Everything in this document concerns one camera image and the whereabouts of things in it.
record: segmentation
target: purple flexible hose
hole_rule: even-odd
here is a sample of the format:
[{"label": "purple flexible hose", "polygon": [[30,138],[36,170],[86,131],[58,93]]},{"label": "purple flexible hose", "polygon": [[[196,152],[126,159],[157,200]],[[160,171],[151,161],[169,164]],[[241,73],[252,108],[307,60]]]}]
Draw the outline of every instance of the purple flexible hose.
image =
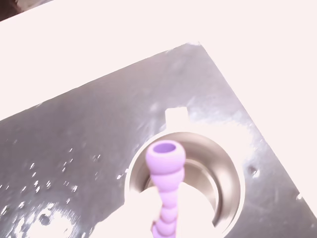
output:
[{"label": "purple flexible hose", "polygon": [[185,176],[185,160],[185,150],[176,141],[161,140],[148,147],[146,162],[162,199],[160,218],[152,228],[154,238],[176,236],[177,195]]}]

